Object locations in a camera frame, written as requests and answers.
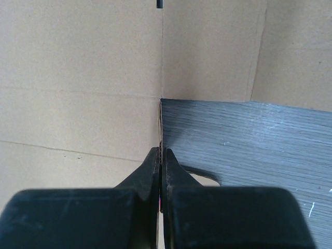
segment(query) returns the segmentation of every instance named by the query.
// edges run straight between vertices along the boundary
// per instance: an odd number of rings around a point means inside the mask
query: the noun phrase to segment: cardboard seam
[[[42,146],[42,145],[19,143],[19,142],[7,141],[7,140],[0,140],[0,143],[15,144],[15,145],[24,146],[24,147],[34,147],[34,148],[39,148],[39,149],[51,150],[51,151],[61,151],[61,152],[67,152],[67,153],[76,153],[78,155],[88,155],[88,156],[94,156],[94,157],[104,157],[104,158],[111,158],[111,159],[115,159],[115,160],[123,160],[123,161],[131,161],[131,162],[142,163],[142,161],[140,161],[140,160],[134,160],[134,159],[129,159],[129,158],[113,157],[113,156],[107,156],[107,155],[103,155],[103,154],[95,154],[95,153],[89,153],[89,152],[83,152],[83,151],[77,151],[77,150],[70,150],[70,149],[59,149],[59,148]]]
[[[164,10],[162,9],[162,18],[161,18],[161,93],[160,96],[163,98],[164,93]]]
[[[96,96],[108,96],[108,97],[133,97],[138,99],[150,99],[150,100],[160,100],[158,96],[147,96],[139,94],[125,94],[125,93],[104,93],[104,92],[88,92],[88,91],[78,91],[78,90],[57,90],[57,89],[41,89],[41,88],[26,88],[26,87],[9,87],[0,86],[0,89],[9,90],[19,90],[19,91],[35,91],[35,92],[55,92],[55,93],[70,93],[70,94],[83,94],[83,95],[96,95]]]
[[[244,95],[244,101],[250,101],[253,95],[254,84],[257,75],[257,67],[258,67],[258,59],[263,39],[263,32],[265,29],[266,23],[266,12],[267,12],[267,0],[261,1],[261,7],[257,18],[256,25],[256,34],[255,34],[255,45],[254,45],[254,53],[252,55],[252,59],[249,65],[249,73],[248,73],[248,81],[246,86],[246,91]]]

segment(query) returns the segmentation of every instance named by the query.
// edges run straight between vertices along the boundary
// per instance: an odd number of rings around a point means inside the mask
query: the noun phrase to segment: cardboard wall
[[[166,0],[162,97],[250,100],[265,0]]]
[[[161,97],[332,110],[331,13],[329,0],[1,1],[0,209],[23,188],[119,183],[159,145]]]
[[[268,0],[252,99],[332,110],[332,2]]]
[[[159,145],[161,38],[155,0],[0,1],[0,211],[115,186]]]

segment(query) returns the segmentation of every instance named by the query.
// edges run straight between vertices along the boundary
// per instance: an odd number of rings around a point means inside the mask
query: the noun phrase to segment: wood grain texture
[[[279,186],[318,248],[332,246],[332,113],[257,102],[162,100],[164,146],[222,186]],[[315,206],[309,217],[312,203]]]

